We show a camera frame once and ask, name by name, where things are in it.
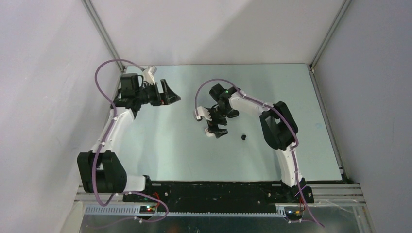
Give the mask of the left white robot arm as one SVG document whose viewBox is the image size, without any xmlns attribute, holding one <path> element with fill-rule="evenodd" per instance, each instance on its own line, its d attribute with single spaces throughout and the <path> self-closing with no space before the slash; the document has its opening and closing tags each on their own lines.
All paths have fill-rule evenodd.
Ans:
<svg viewBox="0 0 412 233">
<path fill-rule="evenodd" d="M 170 89 L 166 80 L 157 83 L 148 71 L 142 75 L 121 75 L 120 88 L 110 104 L 109 119 L 101 136 L 92 149 L 79 153 L 77 157 L 84 191 L 135 191 L 135 196 L 141 202 L 150 201 L 154 190 L 146 184 L 145 175 L 133 175 L 126 171 L 126 162 L 120 155 L 121 142 L 143 105 L 167 106 L 180 100 L 181 97 Z"/>
</svg>

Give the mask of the white earbud charging case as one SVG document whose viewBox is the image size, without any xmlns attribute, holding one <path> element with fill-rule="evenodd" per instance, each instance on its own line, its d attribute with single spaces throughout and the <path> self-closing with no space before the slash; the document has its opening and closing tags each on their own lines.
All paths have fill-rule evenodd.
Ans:
<svg viewBox="0 0 412 233">
<path fill-rule="evenodd" d="M 205 135 L 207 137 L 215 137 L 215 134 L 210 132 L 208 128 L 205 129 Z"/>
</svg>

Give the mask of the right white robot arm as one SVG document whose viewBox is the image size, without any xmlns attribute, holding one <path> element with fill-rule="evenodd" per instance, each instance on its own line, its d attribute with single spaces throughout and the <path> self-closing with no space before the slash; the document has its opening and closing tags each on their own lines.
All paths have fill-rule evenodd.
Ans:
<svg viewBox="0 0 412 233">
<path fill-rule="evenodd" d="M 199 113 L 197 118 L 207 120 L 206 135 L 216 138 L 226 135 L 228 131 L 219 126 L 227 125 L 227 119 L 238 117 L 240 112 L 258 117 L 264 140 L 276 151 L 280 162 L 281 181 L 286 185 L 282 190 L 283 198 L 289 203 L 297 202 L 302 197 L 302 190 L 297 186 L 302 175 L 291 150 L 296 146 L 298 127 L 287 105 L 282 101 L 266 103 L 234 87 L 225 89 L 220 84 L 213 86 L 209 94 L 216 104 L 210 108 L 196 108 Z"/>
</svg>

